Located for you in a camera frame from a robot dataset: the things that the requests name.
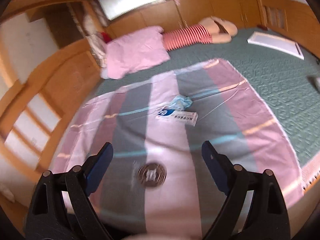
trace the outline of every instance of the green bedspread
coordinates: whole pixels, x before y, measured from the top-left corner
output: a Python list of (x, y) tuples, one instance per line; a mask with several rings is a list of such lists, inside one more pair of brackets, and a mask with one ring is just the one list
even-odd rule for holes
[(288, 134), (303, 167), (320, 150), (320, 94), (307, 79), (309, 75), (320, 75), (320, 67), (316, 58), (304, 49), (305, 59), (301, 60), (277, 50), (248, 44), (247, 39), (254, 31), (261, 30), (240, 30), (228, 44), (196, 44), (169, 52), (171, 60), (159, 66), (129, 74), (120, 80), (103, 81), (95, 95), (147, 80), (158, 73), (215, 57), (224, 58), (248, 79), (269, 105)]

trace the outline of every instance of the wooden cabinet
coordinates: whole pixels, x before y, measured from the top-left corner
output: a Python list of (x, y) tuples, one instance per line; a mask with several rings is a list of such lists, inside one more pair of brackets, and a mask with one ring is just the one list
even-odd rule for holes
[(257, 0), (240, 0), (244, 24), (246, 28), (253, 28), (261, 24), (260, 11)]
[(210, 0), (175, 0), (185, 27), (213, 16)]
[(238, 29), (261, 24), (257, 0), (169, 0), (129, 12), (112, 22), (105, 31), (112, 38), (153, 25), (170, 32), (210, 16), (233, 22)]
[(121, 17), (110, 25), (110, 29), (116, 37), (121, 37), (145, 27), (146, 24), (139, 11), (128, 13), (128, 15)]
[(239, 0), (210, 0), (214, 16), (234, 23), (238, 29), (245, 27)]
[(148, 6), (140, 12), (147, 26), (159, 25), (164, 29), (164, 32), (177, 30), (182, 24), (173, 0)]

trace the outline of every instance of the barcode label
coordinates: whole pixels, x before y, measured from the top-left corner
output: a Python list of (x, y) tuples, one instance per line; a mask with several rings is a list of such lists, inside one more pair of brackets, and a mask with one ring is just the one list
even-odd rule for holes
[(192, 119), (192, 117), (186, 117), (186, 116), (180, 116), (180, 115), (175, 115), (174, 117), (178, 118), (178, 119), (182, 119), (182, 120), (191, 120)]
[(163, 109), (160, 112), (158, 112), (156, 117), (161, 120), (184, 122), (195, 126), (198, 114), (193, 112), (172, 111), (170, 109)]

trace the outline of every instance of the blue logo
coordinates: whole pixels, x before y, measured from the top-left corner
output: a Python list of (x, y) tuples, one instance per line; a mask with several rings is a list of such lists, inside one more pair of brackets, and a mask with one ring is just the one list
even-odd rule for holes
[(173, 109), (166, 109), (166, 110), (161, 110), (158, 115), (170, 115), (174, 112)]

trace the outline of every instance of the striped sheet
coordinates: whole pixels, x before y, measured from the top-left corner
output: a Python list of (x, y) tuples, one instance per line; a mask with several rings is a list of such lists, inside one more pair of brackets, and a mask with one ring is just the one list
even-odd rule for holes
[[(195, 127), (156, 119), (178, 94), (192, 98), (188, 111), (199, 115)], [(282, 127), (248, 81), (223, 59), (162, 73), (90, 100), (67, 138), (53, 172), (82, 164), (106, 141), (113, 144), (114, 158), (90, 201), (102, 222), (132, 233), (205, 235), (225, 201), (201, 157), (206, 140), (233, 164), (254, 172), (272, 169), (288, 207), (303, 196), (301, 170)], [(150, 162), (161, 163), (167, 176), (162, 186), (146, 189), (136, 178)], [(237, 229), (251, 197), (247, 195)], [(65, 203), (70, 209), (67, 198)]]
[(166, 50), (179, 49), (195, 43), (211, 43), (210, 33), (202, 25), (196, 24), (185, 29), (163, 34)]

